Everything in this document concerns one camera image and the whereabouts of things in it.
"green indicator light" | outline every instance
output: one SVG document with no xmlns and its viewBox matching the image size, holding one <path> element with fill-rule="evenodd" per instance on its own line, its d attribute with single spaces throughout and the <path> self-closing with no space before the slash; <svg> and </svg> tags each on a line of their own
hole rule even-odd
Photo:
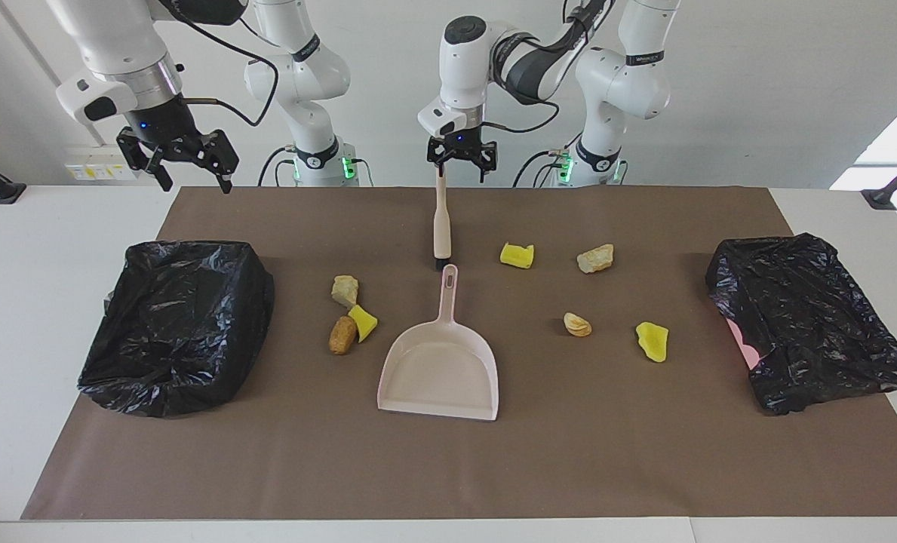
<svg viewBox="0 0 897 543">
<path fill-rule="evenodd" d="M 345 179 L 354 179 L 355 175 L 358 175 L 358 172 L 355 170 L 355 166 L 351 164 L 351 158 L 341 157 L 341 164 L 344 164 Z"/>
<path fill-rule="evenodd" d="M 573 165 L 575 165 L 576 162 L 573 161 L 571 157 L 566 157 L 566 155 L 563 155 L 563 159 L 565 160 L 565 162 L 562 162 L 562 171 L 559 172 L 559 182 L 568 183 L 569 178 L 571 178 L 572 176 Z"/>
</svg>

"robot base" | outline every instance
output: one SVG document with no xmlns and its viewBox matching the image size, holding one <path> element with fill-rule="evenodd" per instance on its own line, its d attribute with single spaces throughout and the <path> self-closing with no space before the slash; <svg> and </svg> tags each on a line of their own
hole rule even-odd
<svg viewBox="0 0 897 543">
<path fill-rule="evenodd" d="M 294 162 L 293 183 L 295 186 L 361 186 L 358 181 L 358 166 L 354 164 L 355 146 L 341 143 L 341 150 L 323 168 L 312 169 L 304 161 Z"/>
<path fill-rule="evenodd" d="M 621 185 L 628 172 L 627 161 L 617 161 L 610 166 L 610 169 L 603 172 L 595 171 L 588 164 L 576 158 L 569 158 L 569 161 L 568 165 L 565 162 L 560 162 L 554 179 L 548 184 L 549 188 L 572 189 L 578 188 L 578 186 Z"/>
</svg>

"dustpan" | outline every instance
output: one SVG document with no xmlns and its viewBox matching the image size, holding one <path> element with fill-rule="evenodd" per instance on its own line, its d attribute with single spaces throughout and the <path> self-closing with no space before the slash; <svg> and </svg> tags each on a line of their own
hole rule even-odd
<svg viewBox="0 0 897 543">
<path fill-rule="evenodd" d="M 405 330 L 391 345 L 378 409 L 480 420 L 499 415 L 496 357 L 475 330 L 455 322 L 457 290 L 458 268 L 446 265 L 438 319 Z"/>
</svg>

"yellow sponge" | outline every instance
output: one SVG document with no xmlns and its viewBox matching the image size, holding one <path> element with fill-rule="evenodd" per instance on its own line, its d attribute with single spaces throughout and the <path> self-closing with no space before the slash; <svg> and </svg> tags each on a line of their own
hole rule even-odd
<svg viewBox="0 0 897 543">
<path fill-rule="evenodd" d="M 535 245 L 528 247 L 519 247 L 518 245 L 505 244 L 502 248 L 502 254 L 499 261 L 502 264 L 514 265 L 516 268 L 529 269 L 532 267 L 532 260 L 535 259 Z"/>
<path fill-rule="evenodd" d="M 642 323 L 635 327 L 635 333 L 639 336 L 639 347 L 642 347 L 649 360 L 666 361 L 666 340 L 669 337 L 669 329 L 658 326 L 658 324 Z"/>
<path fill-rule="evenodd" d="M 352 307 L 348 316 L 355 319 L 355 324 L 358 325 L 358 343 L 367 339 L 371 331 L 378 327 L 378 319 L 366 312 L 360 305 Z"/>
</svg>

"table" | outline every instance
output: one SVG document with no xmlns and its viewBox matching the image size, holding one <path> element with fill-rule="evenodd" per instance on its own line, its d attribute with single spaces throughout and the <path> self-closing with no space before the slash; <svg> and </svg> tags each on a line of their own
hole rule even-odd
<svg viewBox="0 0 897 543">
<path fill-rule="evenodd" d="M 790 227 L 838 248 L 897 336 L 897 216 L 847 192 L 775 189 Z M 33 186 L 0 207 L 0 541 L 425 540 L 870 541 L 897 519 L 576 519 L 382 522 L 14 522 L 76 398 L 76 376 L 123 250 L 154 238 L 173 200 L 154 188 Z M 64 326 L 55 327 L 59 321 Z M 49 327 L 41 324 L 51 322 Z M 897 412 L 897 392 L 889 396 Z"/>
</svg>

